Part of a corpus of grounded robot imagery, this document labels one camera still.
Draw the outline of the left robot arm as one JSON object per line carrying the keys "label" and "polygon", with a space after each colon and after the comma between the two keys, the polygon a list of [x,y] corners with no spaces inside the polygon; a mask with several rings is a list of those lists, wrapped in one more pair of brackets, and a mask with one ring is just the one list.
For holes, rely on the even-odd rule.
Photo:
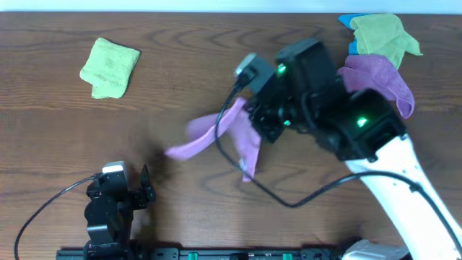
{"label": "left robot arm", "polygon": [[87,187],[90,203],[84,216],[90,241],[84,247],[85,259],[150,259],[151,253],[130,239],[134,211],[146,209],[155,201],[149,169],[141,170],[140,187],[128,189],[124,162],[108,163]]}

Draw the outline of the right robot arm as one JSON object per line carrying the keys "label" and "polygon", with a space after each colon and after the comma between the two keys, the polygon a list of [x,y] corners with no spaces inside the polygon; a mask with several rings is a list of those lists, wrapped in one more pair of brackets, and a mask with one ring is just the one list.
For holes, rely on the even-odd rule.
{"label": "right robot arm", "polygon": [[310,134],[379,201],[414,259],[459,259],[461,228],[427,179],[406,127],[375,90],[348,92],[324,44],[305,39],[274,64],[252,53],[235,70],[254,96],[246,109],[268,142]]}

